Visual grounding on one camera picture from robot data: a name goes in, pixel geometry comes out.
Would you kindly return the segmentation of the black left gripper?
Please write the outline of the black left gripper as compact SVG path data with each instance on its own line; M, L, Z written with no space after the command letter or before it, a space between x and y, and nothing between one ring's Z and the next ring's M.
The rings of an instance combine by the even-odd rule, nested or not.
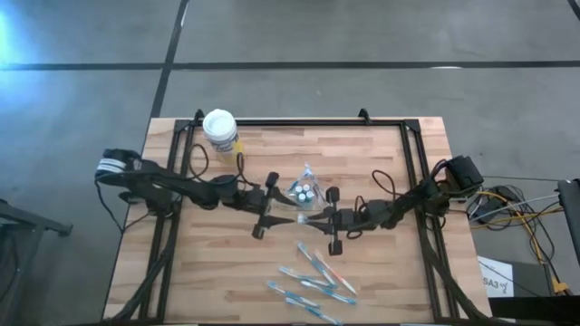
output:
M292 224L294 219L269 216L266 210L269 208L271 198L287 206L299 206L292 198L285 196L279 187L275 187L279 174L270 172L266 178L266 191L263 192L258 184L251 184L250 194L254 199L254 207L258 214L258 220L254 225L252 236L255 239L262 239L267 229L275 225Z

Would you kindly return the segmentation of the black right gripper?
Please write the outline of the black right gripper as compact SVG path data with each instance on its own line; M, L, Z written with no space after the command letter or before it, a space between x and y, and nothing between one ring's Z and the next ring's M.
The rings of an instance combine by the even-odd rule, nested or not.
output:
M337 203L340 200L340 189L338 187L329 187L325 193L326 206L321 213L312 215L312 220L321 220L328 218L328 222L310 222L312 226L320 230L325 235L330 235L331 240L328 245L330 256L341 255L343 253L343 241L339 239L338 233L341 231L349 232L355 225L355 211L351 208L339 209Z

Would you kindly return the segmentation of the orange white toothbrush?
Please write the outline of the orange white toothbrush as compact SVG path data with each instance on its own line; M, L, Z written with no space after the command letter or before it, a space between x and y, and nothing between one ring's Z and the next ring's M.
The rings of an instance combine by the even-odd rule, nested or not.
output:
M314 252L315 258L324 266L324 268L336 279L338 280L349 292L357 295L357 291L354 287L342 277L329 263L324 260L323 255L319 251Z

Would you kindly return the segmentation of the Lysol wipes canister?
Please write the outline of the Lysol wipes canister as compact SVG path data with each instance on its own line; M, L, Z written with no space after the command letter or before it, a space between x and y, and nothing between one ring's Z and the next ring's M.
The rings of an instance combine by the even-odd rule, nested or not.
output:
M243 152L234 116L227 110L214 109L204 117L202 128L217 158L234 165L237 154Z

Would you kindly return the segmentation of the black power brick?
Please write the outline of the black power brick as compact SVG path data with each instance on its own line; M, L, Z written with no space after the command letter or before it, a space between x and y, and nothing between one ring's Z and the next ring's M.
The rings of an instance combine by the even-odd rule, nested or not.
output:
M488 215L489 212L520 201L518 194L511 187L507 186L495 186L485 189L479 198L481 199L481 203L476 204L476 208L469 214L469 218L477 218L485 215L485 217L478 220L478 223L481 225L491 222L498 214L493 213Z

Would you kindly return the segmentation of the white paper sign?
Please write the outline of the white paper sign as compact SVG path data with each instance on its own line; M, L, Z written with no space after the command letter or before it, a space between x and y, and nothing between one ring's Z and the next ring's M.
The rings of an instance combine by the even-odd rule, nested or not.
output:
M514 297L513 265L479 256L478 263L488 298Z

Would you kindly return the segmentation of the black box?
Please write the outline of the black box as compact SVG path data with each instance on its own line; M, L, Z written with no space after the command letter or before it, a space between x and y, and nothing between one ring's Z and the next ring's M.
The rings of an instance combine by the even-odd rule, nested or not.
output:
M488 302L495 317L580 326L580 295L498 297Z

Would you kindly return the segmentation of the black stand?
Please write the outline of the black stand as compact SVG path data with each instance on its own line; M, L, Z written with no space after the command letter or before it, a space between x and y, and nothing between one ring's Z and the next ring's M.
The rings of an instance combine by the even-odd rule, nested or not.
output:
M69 236L72 229L72 224L39 216L0 199L0 326L14 323L44 233Z

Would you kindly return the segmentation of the black aluminium rig frame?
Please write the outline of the black aluminium rig frame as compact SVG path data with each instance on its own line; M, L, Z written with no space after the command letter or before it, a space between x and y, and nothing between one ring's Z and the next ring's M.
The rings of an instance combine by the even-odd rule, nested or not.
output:
M203 134L206 115L154 120L144 150L137 153L184 177L235 175L237 164L221 162ZM411 210L393 229L378 227L356 239L339 233L343 253L336 256L328 253L330 235L297 223L298 214L316 215L329 206L329 187L340 189L341 209L373 199L391 201L392 192L404 194L417 186L438 162L455 158L441 119L363 114L330 120L240 119L237 127L245 178L265 189L268 174L278 173L276 186L299 206L273 200L269 214L295 222L275 225L255 239L255 214L223 205L206 210L175 196L163 215L144 200L129 198L105 326L330 324L286 303L267 281L318 303L318 310L344 324L488 321L488 299L465 218L453 216L441 225ZM315 174L314 199L299 202L296 180L305 163ZM354 287L357 295L330 274L337 287L328 289L354 298L355 305L278 271L285 266L326 281L298 250L298 242L314 258L319 251Z

